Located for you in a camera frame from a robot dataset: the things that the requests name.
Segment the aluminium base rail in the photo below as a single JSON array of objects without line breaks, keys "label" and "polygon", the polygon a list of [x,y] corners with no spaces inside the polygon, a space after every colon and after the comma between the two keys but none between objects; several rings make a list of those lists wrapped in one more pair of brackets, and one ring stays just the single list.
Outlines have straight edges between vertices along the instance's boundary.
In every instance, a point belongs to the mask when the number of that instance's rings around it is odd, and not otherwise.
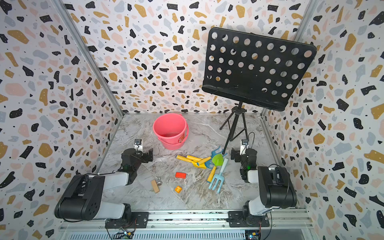
[{"label": "aluminium base rail", "polygon": [[240,210],[133,212],[134,222],[118,227],[107,220],[64,223],[59,240],[316,240],[304,209],[274,210],[246,223]]}]

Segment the pink plastic bucket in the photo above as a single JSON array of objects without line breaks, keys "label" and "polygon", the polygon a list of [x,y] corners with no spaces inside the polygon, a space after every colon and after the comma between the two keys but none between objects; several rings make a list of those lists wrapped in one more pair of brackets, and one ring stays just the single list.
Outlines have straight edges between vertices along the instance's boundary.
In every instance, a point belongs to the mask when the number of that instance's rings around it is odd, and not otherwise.
[{"label": "pink plastic bucket", "polygon": [[154,134],[167,150],[178,150],[186,142],[189,125],[181,114],[165,114],[153,124]]}]

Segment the green trowel yellow handle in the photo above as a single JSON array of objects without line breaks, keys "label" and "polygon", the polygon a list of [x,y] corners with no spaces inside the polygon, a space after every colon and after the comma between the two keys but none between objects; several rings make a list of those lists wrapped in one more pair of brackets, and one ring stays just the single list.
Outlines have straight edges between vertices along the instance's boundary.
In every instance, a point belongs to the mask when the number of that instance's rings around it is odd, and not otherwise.
[{"label": "green trowel yellow handle", "polygon": [[210,175],[209,175],[209,177],[208,177],[208,179],[207,179],[207,182],[209,182],[209,183],[212,182],[217,167],[223,165],[223,162],[224,162],[224,157],[223,157],[223,155],[222,155],[222,154],[216,154],[216,155],[213,157],[212,162],[213,162],[213,164],[214,164],[214,167],[213,167],[213,169],[212,169],[212,171],[211,171],[211,173],[210,173]]}]

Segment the yellow scoop yellow handle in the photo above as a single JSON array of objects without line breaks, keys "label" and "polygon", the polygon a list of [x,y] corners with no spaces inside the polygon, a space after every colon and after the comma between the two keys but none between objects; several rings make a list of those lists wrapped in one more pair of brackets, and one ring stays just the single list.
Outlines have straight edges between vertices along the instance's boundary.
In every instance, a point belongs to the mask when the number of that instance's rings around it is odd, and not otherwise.
[{"label": "yellow scoop yellow handle", "polygon": [[194,166],[195,168],[200,168],[200,169],[206,169],[206,168],[207,168],[204,164],[203,164],[202,166],[199,166],[199,165],[197,164],[197,162],[195,162],[195,161],[193,161],[193,160],[191,160],[191,159],[182,157],[182,156],[180,156],[180,155],[177,155],[176,158],[177,158],[178,160],[181,160],[181,161],[184,161],[184,162],[187,162],[187,163],[192,163],[193,166]]}]

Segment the wooden rectangular block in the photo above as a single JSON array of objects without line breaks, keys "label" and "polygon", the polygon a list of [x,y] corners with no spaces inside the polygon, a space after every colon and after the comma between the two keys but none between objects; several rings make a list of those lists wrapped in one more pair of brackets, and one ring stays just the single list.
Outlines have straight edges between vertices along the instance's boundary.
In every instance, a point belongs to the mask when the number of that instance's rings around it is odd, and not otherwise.
[{"label": "wooden rectangular block", "polygon": [[156,180],[152,180],[151,185],[156,194],[160,192],[160,189]]}]

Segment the silver metal chess pawn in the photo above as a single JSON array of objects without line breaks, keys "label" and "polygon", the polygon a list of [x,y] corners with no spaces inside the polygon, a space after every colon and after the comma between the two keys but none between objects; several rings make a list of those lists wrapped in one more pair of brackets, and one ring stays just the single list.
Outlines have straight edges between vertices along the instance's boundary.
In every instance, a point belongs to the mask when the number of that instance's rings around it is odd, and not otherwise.
[{"label": "silver metal chess pawn", "polygon": [[161,181],[161,178],[155,178],[155,181],[157,183],[158,186],[161,186],[162,185],[162,181]]}]

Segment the orange cube block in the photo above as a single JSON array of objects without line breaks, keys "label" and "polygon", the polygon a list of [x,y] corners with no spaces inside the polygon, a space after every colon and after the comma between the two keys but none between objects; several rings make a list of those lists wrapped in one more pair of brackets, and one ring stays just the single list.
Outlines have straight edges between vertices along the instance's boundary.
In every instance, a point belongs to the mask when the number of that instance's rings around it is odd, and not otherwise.
[{"label": "orange cube block", "polygon": [[176,191],[177,193],[180,193],[180,192],[182,191],[182,188],[181,188],[180,186],[177,186],[177,187],[175,188],[175,191]]}]

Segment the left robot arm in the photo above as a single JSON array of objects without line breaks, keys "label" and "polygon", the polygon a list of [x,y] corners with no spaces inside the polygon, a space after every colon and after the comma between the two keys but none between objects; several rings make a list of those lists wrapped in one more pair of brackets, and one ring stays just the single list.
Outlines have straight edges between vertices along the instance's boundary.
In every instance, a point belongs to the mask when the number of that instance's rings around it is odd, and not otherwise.
[{"label": "left robot arm", "polygon": [[55,207],[55,217],[72,223],[93,219],[132,222],[131,206],[103,201],[103,192],[132,184],[141,164],[152,162],[153,158],[153,149],[144,153],[129,148],[122,153],[122,163],[116,172],[75,175]]}]

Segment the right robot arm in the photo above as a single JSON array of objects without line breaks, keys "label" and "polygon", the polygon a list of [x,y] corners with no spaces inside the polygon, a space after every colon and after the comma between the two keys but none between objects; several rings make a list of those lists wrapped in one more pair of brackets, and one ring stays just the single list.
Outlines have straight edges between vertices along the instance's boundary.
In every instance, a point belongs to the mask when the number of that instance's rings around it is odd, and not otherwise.
[{"label": "right robot arm", "polygon": [[254,149],[232,149],[231,159],[241,164],[240,175],[245,183],[259,186],[259,196],[243,206],[244,219],[297,205],[297,194],[286,168],[277,164],[259,166]]}]

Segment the red rectangular block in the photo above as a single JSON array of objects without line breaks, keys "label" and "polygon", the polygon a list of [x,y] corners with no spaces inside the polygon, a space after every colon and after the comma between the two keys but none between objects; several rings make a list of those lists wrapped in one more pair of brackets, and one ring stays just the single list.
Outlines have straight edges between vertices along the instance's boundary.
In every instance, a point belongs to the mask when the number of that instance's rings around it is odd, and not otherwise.
[{"label": "red rectangular block", "polygon": [[185,179],[187,177],[187,174],[181,173],[181,172],[176,172],[175,177],[179,178],[179,179]]}]

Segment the light blue garden fork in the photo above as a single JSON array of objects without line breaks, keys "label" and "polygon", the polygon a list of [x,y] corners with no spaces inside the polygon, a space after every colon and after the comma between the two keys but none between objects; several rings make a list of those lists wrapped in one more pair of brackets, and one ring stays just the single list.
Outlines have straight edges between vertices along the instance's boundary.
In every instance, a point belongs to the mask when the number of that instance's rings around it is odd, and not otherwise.
[{"label": "light blue garden fork", "polygon": [[215,189],[217,189],[218,194],[220,193],[221,188],[222,188],[224,181],[225,181],[225,177],[223,176],[223,173],[225,171],[225,168],[226,168],[228,162],[229,162],[229,159],[224,158],[224,162],[220,168],[219,174],[214,174],[213,179],[212,179],[210,186],[209,186],[210,190],[214,191]]}]

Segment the black perforated music stand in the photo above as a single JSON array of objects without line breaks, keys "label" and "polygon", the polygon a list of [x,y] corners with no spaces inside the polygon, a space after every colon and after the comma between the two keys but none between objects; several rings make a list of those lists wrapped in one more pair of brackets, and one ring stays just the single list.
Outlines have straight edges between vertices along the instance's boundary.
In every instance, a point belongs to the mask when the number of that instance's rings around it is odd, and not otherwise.
[{"label": "black perforated music stand", "polygon": [[317,54],[313,45],[223,28],[208,33],[202,90],[237,101],[227,142],[237,138],[243,104],[282,112]]}]

